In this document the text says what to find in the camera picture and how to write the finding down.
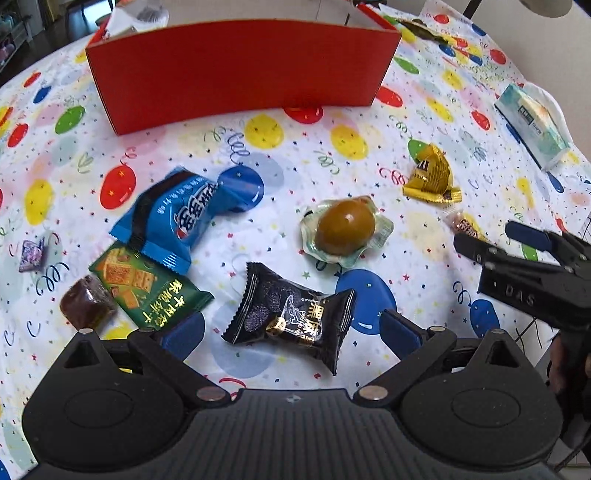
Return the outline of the person's right hand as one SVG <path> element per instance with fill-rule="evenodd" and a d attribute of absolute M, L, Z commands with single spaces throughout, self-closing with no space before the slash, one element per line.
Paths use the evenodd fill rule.
<path fill-rule="evenodd" d="M 548 381 L 565 415 L 590 419 L 590 330 L 560 331 L 550 346 Z"/>

